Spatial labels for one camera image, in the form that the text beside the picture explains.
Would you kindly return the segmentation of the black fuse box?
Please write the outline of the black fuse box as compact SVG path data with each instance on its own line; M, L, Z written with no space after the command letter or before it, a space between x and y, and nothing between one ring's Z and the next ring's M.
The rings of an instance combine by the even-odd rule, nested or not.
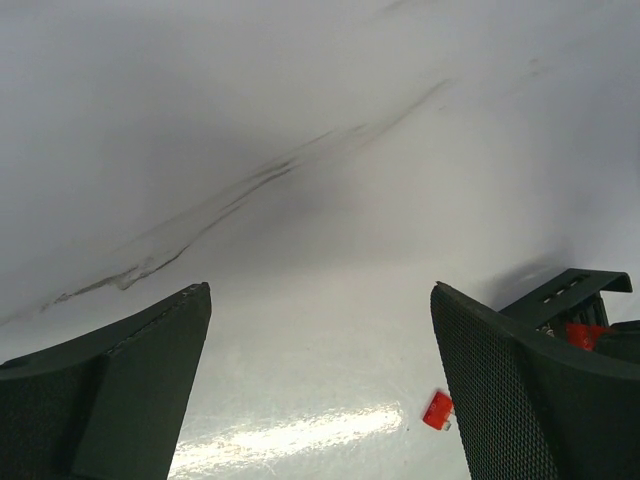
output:
M601 295L603 291L631 293L630 276L625 272L568 269L503 308L500 313L569 343L566 323L598 325L614 331L609 326Z

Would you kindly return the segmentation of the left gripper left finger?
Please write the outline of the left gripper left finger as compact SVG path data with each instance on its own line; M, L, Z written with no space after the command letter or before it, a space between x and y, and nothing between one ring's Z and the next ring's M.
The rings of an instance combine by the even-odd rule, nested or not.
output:
M4 479L165 479L210 322L210 287L1 366Z

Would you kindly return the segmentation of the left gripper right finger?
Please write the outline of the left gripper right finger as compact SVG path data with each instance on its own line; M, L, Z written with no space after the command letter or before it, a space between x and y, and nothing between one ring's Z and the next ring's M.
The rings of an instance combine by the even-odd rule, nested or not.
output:
M636 479L639 367L439 282L431 316L474 479Z

